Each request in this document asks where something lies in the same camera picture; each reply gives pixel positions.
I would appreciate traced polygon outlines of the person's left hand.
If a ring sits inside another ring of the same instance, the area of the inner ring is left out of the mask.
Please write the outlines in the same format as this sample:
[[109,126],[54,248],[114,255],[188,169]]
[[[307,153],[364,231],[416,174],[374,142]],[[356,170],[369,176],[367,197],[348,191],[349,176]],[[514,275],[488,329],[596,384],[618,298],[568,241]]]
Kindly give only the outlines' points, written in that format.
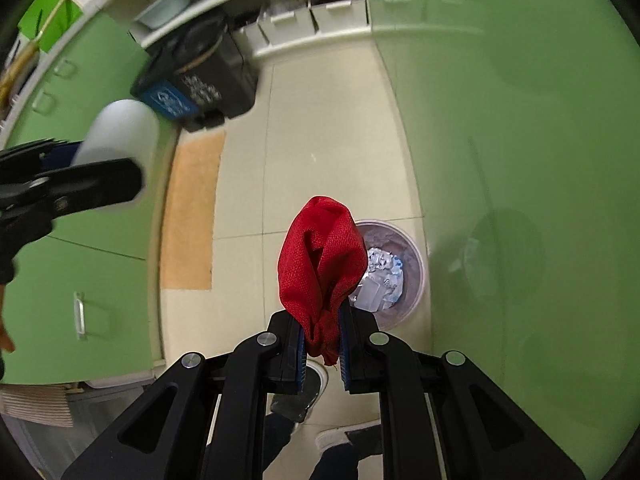
[[6,286],[0,285],[0,349],[5,352],[12,353],[15,351],[15,344],[11,338],[3,318],[4,295],[6,294]]

